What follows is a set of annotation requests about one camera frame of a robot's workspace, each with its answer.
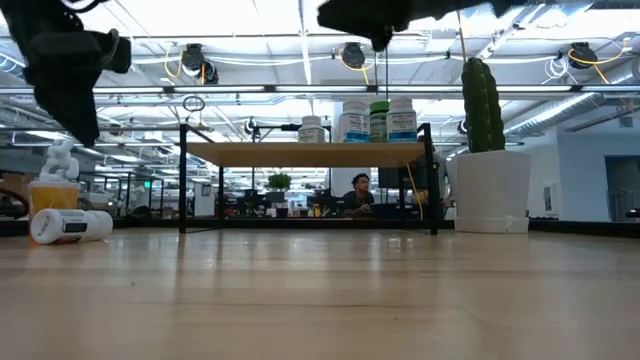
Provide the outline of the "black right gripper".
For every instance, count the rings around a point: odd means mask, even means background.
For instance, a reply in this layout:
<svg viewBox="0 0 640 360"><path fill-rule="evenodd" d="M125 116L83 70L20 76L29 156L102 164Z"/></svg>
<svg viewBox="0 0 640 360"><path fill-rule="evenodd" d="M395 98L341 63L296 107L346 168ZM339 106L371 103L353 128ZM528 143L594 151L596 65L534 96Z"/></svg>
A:
<svg viewBox="0 0 640 360"><path fill-rule="evenodd" d="M450 12L488 3L494 13L502 15L510 0L403 0L399 8L394 0L327 0L317 9L320 26L370 41L374 52L384 51L393 33L405 31L414 20L441 19Z"/></svg>

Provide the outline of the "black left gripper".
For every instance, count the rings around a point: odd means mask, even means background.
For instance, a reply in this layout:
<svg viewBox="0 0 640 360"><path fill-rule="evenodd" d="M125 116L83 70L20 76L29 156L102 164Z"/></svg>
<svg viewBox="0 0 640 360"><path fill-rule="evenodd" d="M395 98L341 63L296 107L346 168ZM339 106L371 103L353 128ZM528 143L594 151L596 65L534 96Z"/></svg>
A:
<svg viewBox="0 0 640 360"><path fill-rule="evenodd" d="M100 136L92 89L103 71L128 72L132 44L116 29L107 33L40 33L26 43L23 73L38 105L84 146Z"/></svg>

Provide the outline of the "white bottle blue label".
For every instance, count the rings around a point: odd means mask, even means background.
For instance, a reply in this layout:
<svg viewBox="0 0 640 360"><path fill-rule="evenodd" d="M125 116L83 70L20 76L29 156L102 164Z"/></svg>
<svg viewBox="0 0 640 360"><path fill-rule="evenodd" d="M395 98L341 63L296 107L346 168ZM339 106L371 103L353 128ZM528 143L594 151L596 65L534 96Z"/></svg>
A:
<svg viewBox="0 0 640 360"><path fill-rule="evenodd" d="M417 141L417 115L412 100L393 99L386 116L389 143L415 143Z"/></svg>
<svg viewBox="0 0 640 360"><path fill-rule="evenodd" d="M367 105L362 101L344 102L339 116L339 129L343 143L369 143L370 118Z"/></svg>

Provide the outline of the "green cap medicine bottle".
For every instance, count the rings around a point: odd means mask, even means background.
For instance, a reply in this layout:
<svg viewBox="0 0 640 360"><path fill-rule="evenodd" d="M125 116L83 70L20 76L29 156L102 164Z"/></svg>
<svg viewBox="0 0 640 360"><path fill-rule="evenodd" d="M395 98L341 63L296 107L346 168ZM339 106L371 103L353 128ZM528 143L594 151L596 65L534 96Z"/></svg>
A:
<svg viewBox="0 0 640 360"><path fill-rule="evenodd" d="M376 101L370 105L370 141L372 143L387 142L387 113L389 102Z"/></svg>

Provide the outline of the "orange pill bottle white label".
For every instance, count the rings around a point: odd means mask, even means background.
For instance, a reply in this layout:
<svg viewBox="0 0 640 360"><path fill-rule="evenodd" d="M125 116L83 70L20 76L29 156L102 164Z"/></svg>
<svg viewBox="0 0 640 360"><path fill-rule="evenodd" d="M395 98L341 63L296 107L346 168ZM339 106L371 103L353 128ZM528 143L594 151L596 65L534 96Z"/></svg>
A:
<svg viewBox="0 0 640 360"><path fill-rule="evenodd" d="M322 127L321 118L315 115L304 116L298 129L297 139L299 143L319 144L326 141L325 129Z"/></svg>

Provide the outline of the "white figurine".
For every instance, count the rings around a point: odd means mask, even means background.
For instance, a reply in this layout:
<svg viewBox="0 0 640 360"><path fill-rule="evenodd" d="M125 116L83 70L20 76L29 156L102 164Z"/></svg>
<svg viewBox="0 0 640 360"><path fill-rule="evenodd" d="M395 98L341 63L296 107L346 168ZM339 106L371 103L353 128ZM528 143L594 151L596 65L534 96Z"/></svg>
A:
<svg viewBox="0 0 640 360"><path fill-rule="evenodd" d="M47 149L47 159L40 170L41 181L70 181L79 175L79 162L71 156L74 142L55 140Z"/></svg>

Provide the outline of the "white labelled pill bottle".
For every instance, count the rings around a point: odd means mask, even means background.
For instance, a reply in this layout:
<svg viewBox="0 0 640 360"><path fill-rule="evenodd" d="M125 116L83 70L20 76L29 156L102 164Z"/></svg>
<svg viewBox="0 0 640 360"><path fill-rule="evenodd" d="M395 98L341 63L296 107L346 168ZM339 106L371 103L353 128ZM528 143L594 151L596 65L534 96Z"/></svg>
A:
<svg viewBox="0 0 640 360"><path fill-rule="evenodd" d="M113 230L113 218L105 211L43 209L31 220L30 235L41 245L104 240Z"/></svg>

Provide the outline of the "green cactus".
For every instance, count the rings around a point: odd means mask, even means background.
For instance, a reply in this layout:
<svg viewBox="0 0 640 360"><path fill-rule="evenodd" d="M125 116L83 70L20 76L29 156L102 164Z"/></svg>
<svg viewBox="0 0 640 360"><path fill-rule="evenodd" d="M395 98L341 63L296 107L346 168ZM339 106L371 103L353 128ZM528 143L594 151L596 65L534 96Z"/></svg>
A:
<svg viewBox="0 0 640 360"><path fill-rule="evenodd" d="M469 151L504 150L504 122L490 67L479 58L470 58L464 64L461 80Z"/></svg>

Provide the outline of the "person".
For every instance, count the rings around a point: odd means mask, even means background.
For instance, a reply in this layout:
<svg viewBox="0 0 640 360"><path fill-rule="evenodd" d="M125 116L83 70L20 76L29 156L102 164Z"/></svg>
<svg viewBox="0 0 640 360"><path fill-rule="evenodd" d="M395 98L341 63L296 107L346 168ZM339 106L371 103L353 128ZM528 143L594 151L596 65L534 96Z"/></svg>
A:
<svg viewBox="0 0 640 360"><path fill-rule="evenodd" d="M349 218L372 216L374 197L369 191L369 176L366 173L357 174L351 184L353 189L342 196L343 216Z"/></svg>

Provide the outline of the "white plant pot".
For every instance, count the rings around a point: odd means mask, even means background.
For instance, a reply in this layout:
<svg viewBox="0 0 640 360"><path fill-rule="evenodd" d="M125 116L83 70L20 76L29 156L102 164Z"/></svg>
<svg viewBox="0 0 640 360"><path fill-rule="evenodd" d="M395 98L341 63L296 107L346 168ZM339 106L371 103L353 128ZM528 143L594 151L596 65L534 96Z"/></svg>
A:
<svg viewBox="0 0 640 360"><path fill-rule="evenodd" d="M447 164L455 199L455 230L524 234L531 156L506 150L463 154Z"/></svg>

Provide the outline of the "wooden shelf black metal frame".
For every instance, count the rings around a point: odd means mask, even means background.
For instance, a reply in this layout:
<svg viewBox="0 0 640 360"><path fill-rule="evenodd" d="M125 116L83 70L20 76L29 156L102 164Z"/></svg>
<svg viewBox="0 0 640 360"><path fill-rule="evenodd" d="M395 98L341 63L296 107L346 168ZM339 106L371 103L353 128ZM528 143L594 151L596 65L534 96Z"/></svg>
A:
<svg viewBox="0 0 640 360"><path fill-rule="evenodd" d="M433 141L431 125L421 124L418 132L423 135L419 143L216 143L196 128L184 123L179 126L179 232L186 228L186 166L188 154L209 161L218 167L217 220L225 219L224 170L228 167L402 167L425 156L429 181L426 216L419 221L438 220L438 185L433 168Z"/></svg>

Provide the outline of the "silver ventilation duct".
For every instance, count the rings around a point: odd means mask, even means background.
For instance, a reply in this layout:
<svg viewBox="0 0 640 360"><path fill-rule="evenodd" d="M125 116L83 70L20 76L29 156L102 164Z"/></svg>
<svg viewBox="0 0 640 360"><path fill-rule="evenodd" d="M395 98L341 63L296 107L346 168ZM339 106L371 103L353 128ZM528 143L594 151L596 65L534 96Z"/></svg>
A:
<svg viewBox="0 0 640 360"><path fill-rule="evenodd" d="M613 92L623 92L623 87L640 87L640 76L629 73L613 78L608 83L580 85L575 95L546 102L512 119L504 125L503 134L526 137L595 110L605 102L607 87L613 87Z"/></svg>

